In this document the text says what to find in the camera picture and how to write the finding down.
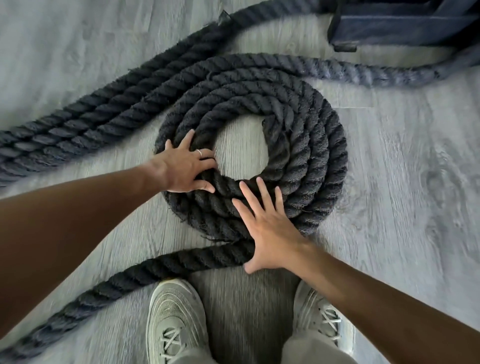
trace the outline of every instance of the hand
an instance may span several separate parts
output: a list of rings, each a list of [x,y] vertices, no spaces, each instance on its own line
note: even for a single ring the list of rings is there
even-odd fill
[[[240,200],[232,199],[233,205],[255,240],[253,258],[243,266],[249,274],[263,268],[285,268],[286,262],[296,246],[305,243],[311,244],[285,215],[280,187],[275,188],[274,207],[265,182],[257,177],[257,184],[262,195],[264,209],[245,182],[240,182],[240,189],[255,216]]]
[[[204,170],[218,168],[215,155],[210,149],[190,151],[190,144],[195,130],[190,130],[181,141],[178,148],[167,140],[165,150],[142,166],[158,181],[163,191],[190,192],[205,190],[215,192],[215,187],[207,181],[196,180],[195,177]]]

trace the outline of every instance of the wood-look floor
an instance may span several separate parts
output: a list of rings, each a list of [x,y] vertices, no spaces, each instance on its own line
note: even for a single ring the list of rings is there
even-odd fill
[[[104,85],[218,17],[257,0],[0,0],[0,128],[21,124]],[[384,65],[443,59],[447,49],[360,47],[335,54],[329,17],[250,29],[229,52],[271,52]],[[310,81],[339,113],[348,137],[342,199],[320,226],[327,249],[354,267],[480,329],[480,69],[421,89],[366,89]],[[2,191],[134,166],[152,153],[164,115],[124,143]],[[220,135],[220,169],[251,177],[267,163],[261,119]],[[209,242],[181,223],[161,196],[125,219],[5,339],[8,345],[76,295],[134,263]],[[297,278],[241,268],[194,274],[210,345],[220,363],[278,363],[291,333]],[[115,303],[32,363],[146,363],[145,288]],[[384,358],[359,333],[360,364]]]

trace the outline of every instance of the shoelace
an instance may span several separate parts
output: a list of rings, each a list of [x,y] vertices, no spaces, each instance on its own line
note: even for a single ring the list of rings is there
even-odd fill
[[[175,356],[180,354],[182,351],[184,351],[187,346],[186,344],[182,344],[180,340],[181,329],[182,328],[174,328],[169,331],[164,331],[162,333],[162,336],[160,337],[160,342],[162,342],[163,344],[163,353],[160,354],[160,357],[165,358],[167,363]],[[167,350],[173,344],[179,345],[179,350],[174,355],[167,354]]]
[[[322,323],[330,325],[330,327],[335,332],[335,335],[330,336],[326,332],[322,333],[328,336],[333,341],[339,341],[340,335],[338,334],[338,324],[342,322],[342,319],[336,313],[335,308],[331,304],[322,305],[320,307],[320,315],[322,316]]]

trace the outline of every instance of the twisted rope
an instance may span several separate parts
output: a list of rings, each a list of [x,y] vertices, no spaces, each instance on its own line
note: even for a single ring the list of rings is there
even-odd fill
[[[212,148],[218,130],[238,115],[265,116],[269,162],[261,176],[270,193],[282,189],[288,217],[304,234],[315,231],[338,199],[346,174],[346,140],[337,114],[298,77],[365,86],[420,86],[478,64],[480,47],[449,60],[409,69],[271,54],[213,57],[242,29],[285,15],[322,13],[318,0],[265,1],[190,35],[137,69],[51,115],[0,132],[0,186],[45,171],[113,144],[175,103],[155,143],[178,145],[196,129],[192,149]],[[254,245],[236,209],[238,181],[209,170],[201,176],[215,194],[165,193],[181,219],[222,246],[184,250],[146,260],[117,273],[67,304],[46,323],[0,352],[0,363],[41,354],[97,311],[130,292],[169,277],[234,267]],[[246,181],[256,191],[253,179]]]

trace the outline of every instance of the sneaker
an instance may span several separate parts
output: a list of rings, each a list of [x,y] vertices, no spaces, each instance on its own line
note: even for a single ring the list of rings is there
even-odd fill
[[[150,364],[174,364],[185,355],[210,355],[204,306],[189,282],[171,279],[155,288],[146,345]]]
[[[353,354],[352,323],[305,281],[300,281],[293,302],[293,333],[303,330],[316,330],[341,351]]]

